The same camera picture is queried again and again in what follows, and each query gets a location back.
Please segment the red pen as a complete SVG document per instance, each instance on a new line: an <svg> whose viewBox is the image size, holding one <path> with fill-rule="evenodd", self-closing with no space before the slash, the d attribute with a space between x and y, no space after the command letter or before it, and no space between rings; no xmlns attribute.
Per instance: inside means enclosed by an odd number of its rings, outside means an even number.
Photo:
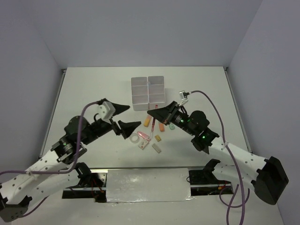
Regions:
<svg viewBox="0 0 300 225"><path fill-rule="evenodd" d="M153 118L153 120L152 120L152 125L151 125L151 131L150 131L150 140L151 140L152 137L153 137L153 132L154 132L154 127L155 127L155 122L156 122L156 119Z"/></svg>

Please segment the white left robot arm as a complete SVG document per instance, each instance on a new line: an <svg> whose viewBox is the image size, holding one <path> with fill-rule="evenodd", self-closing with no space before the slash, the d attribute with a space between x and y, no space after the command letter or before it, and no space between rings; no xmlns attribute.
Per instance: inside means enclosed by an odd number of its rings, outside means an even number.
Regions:
<svg viewBox="0 0 300 225"><path fill-rule="evenodd" d="M117 136L129 138L141 122L113 121L130 107L101 99L87 104L79 116L65 126L65 134L37 162L24 171L4 171L14 178L0 185L0 217L12 222L31 214L29 207L42 203L55 192L72 187L96 185L102 180L78 159L87 152L86 145L113 131Z"/></svg>

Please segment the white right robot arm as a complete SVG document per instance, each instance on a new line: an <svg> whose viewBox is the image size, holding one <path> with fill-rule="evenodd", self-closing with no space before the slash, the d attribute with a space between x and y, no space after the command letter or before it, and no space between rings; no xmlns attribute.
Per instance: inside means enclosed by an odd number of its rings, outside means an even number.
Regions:
<svg viewBox="0 0 300 225"><path fill-rule="evenodd" d="M217 180L243 182L245 188L253 190L265 203L275 205L278 202L289 183L279 159L273 156L264 158L224 141L209 129L210 122L204 112L196 110L188 115L180 111L175 101L147 113L159 122L173 124L193 137L192 145L209 158L203 173L208 183Z"/></svg>

